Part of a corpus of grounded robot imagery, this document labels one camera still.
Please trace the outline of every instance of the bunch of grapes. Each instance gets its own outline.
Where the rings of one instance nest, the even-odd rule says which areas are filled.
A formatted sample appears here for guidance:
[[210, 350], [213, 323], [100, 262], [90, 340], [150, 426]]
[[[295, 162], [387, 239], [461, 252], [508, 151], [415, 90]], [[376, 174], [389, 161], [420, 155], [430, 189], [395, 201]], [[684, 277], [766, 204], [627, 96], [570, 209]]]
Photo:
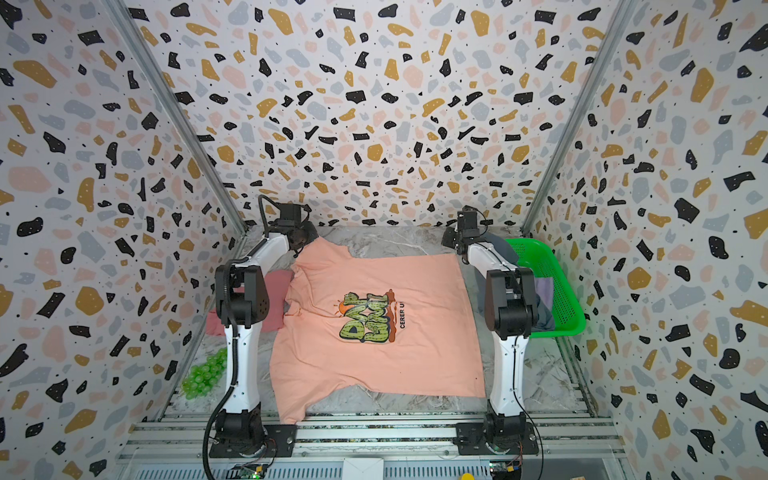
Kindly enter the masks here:
[[222, 348], [216, 354], [209, 355], [202, 365], [193, 366], [189, 376], [181, 383], [181, 389], [187, 396], [187, 400], [208, 395], [226, 372], [227, 349]]

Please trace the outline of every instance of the green plastic basket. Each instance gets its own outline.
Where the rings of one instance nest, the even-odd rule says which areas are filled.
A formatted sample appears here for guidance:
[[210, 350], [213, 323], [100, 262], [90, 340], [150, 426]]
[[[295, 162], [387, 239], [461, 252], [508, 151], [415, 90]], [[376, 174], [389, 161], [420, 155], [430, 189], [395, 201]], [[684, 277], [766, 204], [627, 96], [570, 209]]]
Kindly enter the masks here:
[[533, 332], [532, 338], [549, 338], [555, 336], [573, 336], [584, 331], [587, 320], [581, 309], [574, 291], [568, 285], [563, 269], [560, 268], [558, 259], [554, 257], [552, 250], [532, 238], [507, 239], [515, 252], [520, 256], [519, 266], [526, 266], [533, 270], [537, 277], [551, 276], [554, 278], [554, 300], [552, 315], [556, 327], [551, 332]]

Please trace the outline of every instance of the gray marble surface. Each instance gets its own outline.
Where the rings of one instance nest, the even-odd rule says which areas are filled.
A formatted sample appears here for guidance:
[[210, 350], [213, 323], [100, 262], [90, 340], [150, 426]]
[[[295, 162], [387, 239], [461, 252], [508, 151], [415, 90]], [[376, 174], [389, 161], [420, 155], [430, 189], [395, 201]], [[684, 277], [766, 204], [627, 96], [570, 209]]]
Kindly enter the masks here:
[[[431, 227], [318, 227], [320, 236], [328, 241], [346, 245], [354, 257], [381, 258], [411, 255], [449, 253], [440, 245], [443, 228]], [[512, 229], [491, 228], [491, 233], [502, 237], [516, 235]], [[244, 252], [253, 248], [260, 239], [260, 231], [252, 231]], [[273, 270], [289, 269], [293, 253], [281, 257]], [[485, 374], [486, 395], [493, 383], [493, 341], [485, 320], [477, 313], [477, 283], [474, 268], [461, 264], [472, 310]], [[276, 412], [276, 403], [270, 379], [270, 358], [276, 332], [264, 333], [259, 341], [258, 378], [262, 410]], [[223, 336], [205, 336], [197, 349], [193, 365], [205, 361], [208, 355], [225, 346]], [[171, 399], [166, 415], [211, 412], [226, 391], [226, 381], [221, 379], [217, 388], [206, 397], [185, 399], [179, 393]], [[532, 339], [525, 353], [525, 381], [523, 387], [525, 408], [531, 412], [567, 411], [584, 408], [581, 393], [571, 388], [571, 380], [554, 339]], [[337, 390], [307, 409], [308, 413], [354, 412], [482, 412], [486, 400], [456, 396], [413, 396], [370, 392], [359, 386]]]

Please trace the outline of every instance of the terrazzo wallpaper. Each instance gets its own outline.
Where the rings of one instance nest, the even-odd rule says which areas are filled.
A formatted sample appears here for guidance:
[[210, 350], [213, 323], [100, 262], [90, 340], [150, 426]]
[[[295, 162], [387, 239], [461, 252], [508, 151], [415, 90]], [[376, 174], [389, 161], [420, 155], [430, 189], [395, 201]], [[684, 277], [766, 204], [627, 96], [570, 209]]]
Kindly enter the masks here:
[[105, 478], [233, 229], [100, 3], [0, 16], [0, 477]]
[[637, 478], [768, 478], [766, 22], [641, 2], [535, 228]]
[[249, 223], [520, 223], [616, 0], [149, 2], [131, 14]]

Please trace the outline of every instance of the t-shirt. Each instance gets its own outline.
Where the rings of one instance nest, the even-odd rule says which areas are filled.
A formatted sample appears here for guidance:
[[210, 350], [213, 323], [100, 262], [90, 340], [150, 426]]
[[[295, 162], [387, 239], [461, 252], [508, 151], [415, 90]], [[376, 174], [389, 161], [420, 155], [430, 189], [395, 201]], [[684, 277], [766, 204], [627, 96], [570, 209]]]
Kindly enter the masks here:
[[270, 362], [280, 421], [347, 386], [485, 397], [458, 257], [354, 258], [318, 238], [293, 264]]

